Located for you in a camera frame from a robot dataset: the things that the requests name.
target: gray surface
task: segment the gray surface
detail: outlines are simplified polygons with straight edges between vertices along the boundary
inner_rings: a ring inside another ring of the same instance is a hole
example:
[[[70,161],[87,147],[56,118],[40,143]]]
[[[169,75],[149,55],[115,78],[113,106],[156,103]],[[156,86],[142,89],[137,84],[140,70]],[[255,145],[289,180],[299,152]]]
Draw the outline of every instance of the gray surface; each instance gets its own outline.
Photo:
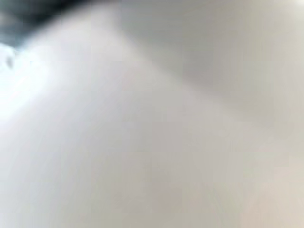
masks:
[[[32,39],[47,83],[0,123],[1,227],[303,227],[303,2],[203,3],[178,48],[120,4]]]

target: dark object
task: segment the dark object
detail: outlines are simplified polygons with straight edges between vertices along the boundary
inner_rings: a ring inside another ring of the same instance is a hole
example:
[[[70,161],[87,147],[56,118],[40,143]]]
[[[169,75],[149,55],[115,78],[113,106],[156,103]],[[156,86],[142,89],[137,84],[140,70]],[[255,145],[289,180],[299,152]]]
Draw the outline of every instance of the dark object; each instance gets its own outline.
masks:
[[[0,43],[19,46],[36,28],[81,0],[0,0]]]

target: white surface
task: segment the white surface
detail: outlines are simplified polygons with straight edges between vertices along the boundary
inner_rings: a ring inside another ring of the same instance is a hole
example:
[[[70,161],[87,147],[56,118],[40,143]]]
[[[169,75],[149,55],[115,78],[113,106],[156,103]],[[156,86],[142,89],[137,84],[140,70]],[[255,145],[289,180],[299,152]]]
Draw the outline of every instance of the white surface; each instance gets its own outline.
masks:
[[[158,42],[102,4],[33,38],[46,83],[1,122],[1,227],[303,227],[304,8],[186,6]]]

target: blurry object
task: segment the blurry object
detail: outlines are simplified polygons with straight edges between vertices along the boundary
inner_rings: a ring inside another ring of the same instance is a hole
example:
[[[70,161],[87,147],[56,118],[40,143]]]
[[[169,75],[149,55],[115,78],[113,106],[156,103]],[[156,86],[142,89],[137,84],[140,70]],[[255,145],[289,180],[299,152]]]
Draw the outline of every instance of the blurry object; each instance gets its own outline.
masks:
[[[81,0],[1,0],[0,43],[19,46],[32,31]]]

